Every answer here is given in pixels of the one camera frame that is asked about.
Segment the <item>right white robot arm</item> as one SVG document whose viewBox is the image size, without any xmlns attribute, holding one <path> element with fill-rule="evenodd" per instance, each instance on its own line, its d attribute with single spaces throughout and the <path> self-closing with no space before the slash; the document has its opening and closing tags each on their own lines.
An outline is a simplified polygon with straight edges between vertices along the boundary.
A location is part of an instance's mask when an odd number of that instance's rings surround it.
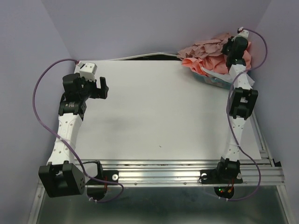
<svg viewBox="0 0 299 224">
<path fill-rule="evenodd" d="M 220 183 L 242 182 L 239 156 L 241 137 L 258 96 L 258 91 L 252 88 L 253 81 L 249 79 L 243 58 L 248 44 L 245 37 L 231 37 L 222 49 L 222 53 L 227 56 L 226 66 L 232 84 L 227 104 L 228 142 L 215 170 L 215 177 Z"/>
</svg>

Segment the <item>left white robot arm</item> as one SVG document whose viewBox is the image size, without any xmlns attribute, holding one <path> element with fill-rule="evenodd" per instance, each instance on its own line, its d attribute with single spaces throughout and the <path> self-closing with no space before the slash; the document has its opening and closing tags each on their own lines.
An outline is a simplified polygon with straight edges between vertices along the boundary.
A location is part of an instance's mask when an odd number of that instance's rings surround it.
<svg viewBox="0 0 299 224">
<path fill-rule="evenodd" d="M 63 77 L 64 93 L 58 109 L 58 137 L 48 162 L 38 171 L 39 178 L 49 197 L 81 195 L 85 190 L 85 175 L 74 164 L 72 153 L 76 148 L 77 136 L 84 119 L 86 101 L 89 98 L 106 99 L 109 87 L 106 79 L 88 81 L 79 73 Z"/>
</svg>

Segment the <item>dusty pink skirt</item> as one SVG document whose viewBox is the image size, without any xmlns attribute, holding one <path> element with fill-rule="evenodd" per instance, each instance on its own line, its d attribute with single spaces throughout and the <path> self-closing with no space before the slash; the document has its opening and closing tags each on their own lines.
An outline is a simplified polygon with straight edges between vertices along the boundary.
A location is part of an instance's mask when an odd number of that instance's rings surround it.
<svg viewBox="0 0 299 224">
<path fill-rule="evenodd" d="M 181 60 L 185 58 L 207 59 L 208 57 L 225 59 L 221 51 L 231 37 L 230 33 L 223 33 L 209 40 L 198 41 L 178 51 L 177 58 Z"/>
</svg>

